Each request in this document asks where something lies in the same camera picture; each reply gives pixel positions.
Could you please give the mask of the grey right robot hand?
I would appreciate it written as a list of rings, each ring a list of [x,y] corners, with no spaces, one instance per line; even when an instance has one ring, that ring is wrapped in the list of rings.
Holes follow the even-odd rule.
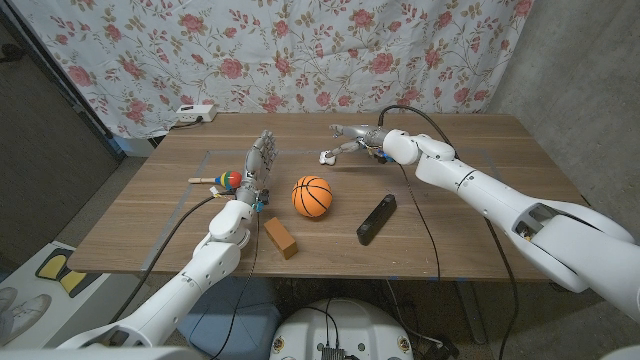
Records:
[[[340,145],[333,150],[320,153],[319,162],[322,165],[332,166],[336,162],[336,157],[342,153],[351,153],[363,148],[381,148],[385,137],[389,131],[381,127],[371,127],[369,125],[343,126],[332,124],[329,126],[334,131],[334,136],[345,136],[349,142]]]

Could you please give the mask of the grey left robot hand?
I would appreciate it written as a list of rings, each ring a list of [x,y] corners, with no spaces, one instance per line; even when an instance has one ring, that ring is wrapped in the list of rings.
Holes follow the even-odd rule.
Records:
[[[243,178],[236,190],[236,199],[253,205],[266,188],[273,162],[278,151],[275,147],[274,135],[264,130],[247,152],[243,170]]]

